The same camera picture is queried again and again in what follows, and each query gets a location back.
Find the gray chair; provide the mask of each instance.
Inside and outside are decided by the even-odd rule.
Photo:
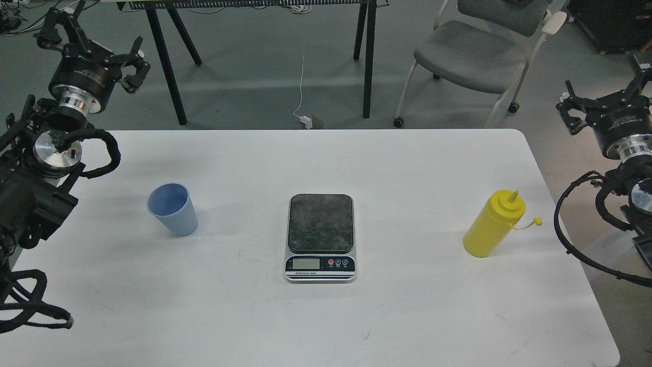
[[[498,94],[484,127],[489,127],[505,95],[518,85],[509,106],[509,112],[516,112],[519,107],[516,97],[533,58],[545,37],[557,33],[566,20],[564,12],[551,14],[548,11],[551,2],[532,0],[525,5],[507,0],[457,2],[458,11],[466,16],[486,20],[525,37],[540,34],[536,45],[530,50],[519,42],[457,20],[439,25],[449,3],[449,0],[444,0],[433,32],[414,51],[415,62],[396,109],[394,126],[402,127],[405,123],[401,116],[402,108],[417,65],[428,69],[436,80],[443,78],[465,88]]]

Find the chair seat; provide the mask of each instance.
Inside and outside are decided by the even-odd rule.
[[[417,63],[459,86],[501,94],[521,76],[526,47],[451,20],[433,30],[414,51]]]

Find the chair leg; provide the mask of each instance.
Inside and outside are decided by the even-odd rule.
[[[504,92],[501,94],[498,99],[496,100],[496,103],[494,103],[494,107],[491,109],[491,112],[489,112],[489,116],[487,116],[487,120],[484,122],[484,128],[487,129],[490,127],[491,119],[494,117],[494,114],[496,113],[496,110],[498,109],[498,106],[500,103],[503,101],[503,98],[505,98],[505,95],[507,92]]]
[[[410,81],[412,80],[412,76],[414,75],[414,70],[417,68],[418,63],[415,61],[414,64],[412,64],[412,67],[410,68],[408,74],[407,74],[407,80],[406,84],[403,87],[403,93],[401,93],[401,99],[398,101],[398,107],[396,108],[396,115],[394,116],[394,126],[396,126],[396,121],[402,120],[401,118],[401,113],[403,112],[403,102],[405,101],[406,95],[408,94],[408,86]]]
[[[523,73],[521,73],[521,79],[518,81],[518,85],[516,87],[516,91],[514,92],[514,97],[512,98],[512,101],[509,103],[509,112],[516,112],[518,110],[518,103],[516,102],[516,98],[518,97],[518,92],[521,90],[521,86],[523,85],[523,81],[526,79],[526,74],[527,70],[529,69],[529,64],[526,65],[526,67],[523,69]]]

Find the black table leg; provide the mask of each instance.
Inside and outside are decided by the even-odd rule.
[[[374,39],[376,37],[376,0],[369,0],[367,8],[367,43],[364,59],[364,101],[363,118],[371,113],[371,77],[374,71]]]
[[[170,55],[168,55],[168,49],[165,46],[163,32],[161,31],[161,24],[158,21],[156,10],[145,9],[145,13],[147,13],[149,27],[152,29],[152,36],[154,36],[154,43],[156,44],[156,50],[158,51],[158,58],[161,60],[161,65],[163,66],[163,73],[165,74],[165,79],[168,83],[170,97],[172,97],[172,103],[174,104],[174,110],[177,113],[179,125],[186,125],[188,122],[186,119],[186,112],[183,110],[183,103],[181,102],[181,96],[179,95],[179,88],[177,87],[176,79],[174,79],[174,71],[172,70],[172,64],[170,63]]]
[[[179,31],[179,34],[181,35],[181,39],[183,39],[183,43],[186,44],[186,48],[188,49],[188,52],[190,52],[190,56],[192,56],[192,60],[195,62],[195,65],[201,65],[200,55],[197,53],[197,49],[195,48],[195,45],[192,43],[192,39],[190,39],[190,35],[188,35],[186,26],[183,25],[183,21],[179,16],[179,12],[177,12],[177,9],[168,9],[168,13],[170,14],[170,18],[172,18],[172,22],[174,23],[174,26]]]
[[[355,47],[353,48],[353,59],[360,59],[360,49],[363,45],[364,19],[366,18],[367,4],[360,4],[358,13],[358,29],[355,32]]]

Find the chair backrest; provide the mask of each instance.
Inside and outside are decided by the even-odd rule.
[[[550,3],[551,0],[532,0],[521,5],[506,0],[458,0],[457,10],[530,37],[543,21]]]

